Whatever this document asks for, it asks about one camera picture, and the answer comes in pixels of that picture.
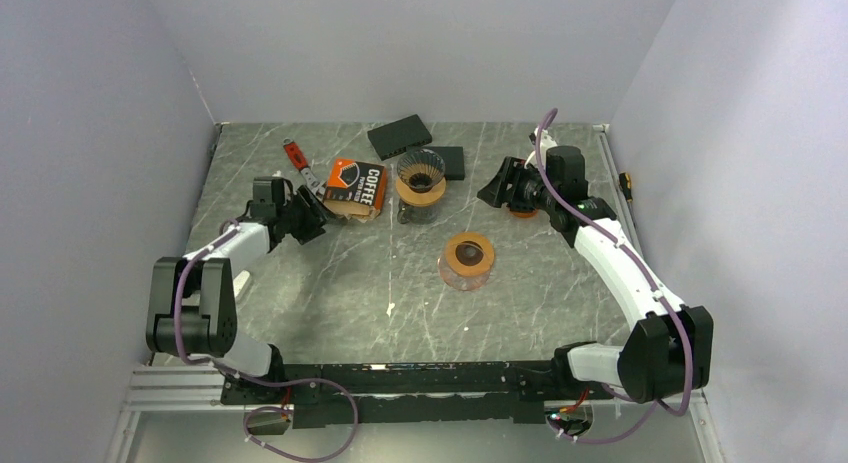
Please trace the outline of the orange coffee filter box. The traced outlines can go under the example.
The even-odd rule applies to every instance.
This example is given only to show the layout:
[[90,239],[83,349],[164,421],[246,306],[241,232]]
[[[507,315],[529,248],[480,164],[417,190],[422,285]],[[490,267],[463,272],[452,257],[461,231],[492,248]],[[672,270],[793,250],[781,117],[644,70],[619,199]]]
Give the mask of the orange coffee filter box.
[[336,158],[323,204],[345,218],[373,220],[382,211],[387,181],[388,171],[383,165]]

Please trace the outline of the clear glass ribbed dripper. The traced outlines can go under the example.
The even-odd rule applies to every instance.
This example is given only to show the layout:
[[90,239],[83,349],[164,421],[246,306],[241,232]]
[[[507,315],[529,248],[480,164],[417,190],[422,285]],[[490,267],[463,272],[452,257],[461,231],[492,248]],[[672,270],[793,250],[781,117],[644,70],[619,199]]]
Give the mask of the clear glass ribbed dripper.
[[445,178],[446,164],[436,152],[418,148],[407,151],[396,168],[400,181],[415,193],[427,193]]

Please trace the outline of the grey glass carafe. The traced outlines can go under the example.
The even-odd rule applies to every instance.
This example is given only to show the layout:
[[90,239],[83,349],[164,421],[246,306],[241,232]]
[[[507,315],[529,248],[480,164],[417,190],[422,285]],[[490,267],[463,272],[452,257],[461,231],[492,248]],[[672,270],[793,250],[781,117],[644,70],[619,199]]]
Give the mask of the grey glass carafe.
[[439,209],[436,204],[414,206],[401,200],[397,212],[397,221],[399,224],[431,224],[436,221],[438,212]]

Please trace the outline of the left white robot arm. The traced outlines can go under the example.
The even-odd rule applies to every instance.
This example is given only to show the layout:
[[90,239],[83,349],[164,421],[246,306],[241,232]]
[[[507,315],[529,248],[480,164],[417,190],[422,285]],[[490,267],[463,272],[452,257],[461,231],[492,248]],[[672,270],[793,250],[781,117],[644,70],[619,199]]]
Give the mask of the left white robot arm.
[[153,267],[145,339],[153,353],[187,365],[211,364],[248,380],[264,403],[279,400],[287,375],[279,349],[239,329],[234,280],[286,237],[304,245],[324,234],[331,212],[306,186],[283,177],[257,177],[244,212],[218,235],[180,257]]

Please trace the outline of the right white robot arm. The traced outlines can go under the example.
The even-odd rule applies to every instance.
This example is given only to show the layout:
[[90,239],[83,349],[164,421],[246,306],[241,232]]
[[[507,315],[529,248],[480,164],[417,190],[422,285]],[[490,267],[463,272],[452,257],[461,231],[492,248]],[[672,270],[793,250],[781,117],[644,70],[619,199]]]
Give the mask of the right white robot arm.
[[557,394],[574,398],[592,382],[646,403],[708,384],[711,314],[684,303],[664,285],[636,252],[612,207],[590,196],[578,148],[548,149],[542,168],[507,157],[477,197],[493,208],[546,213],[551,227],[594,268],[625,316],[630,334],[622,346],[581,342],[556,350],[550,375]]

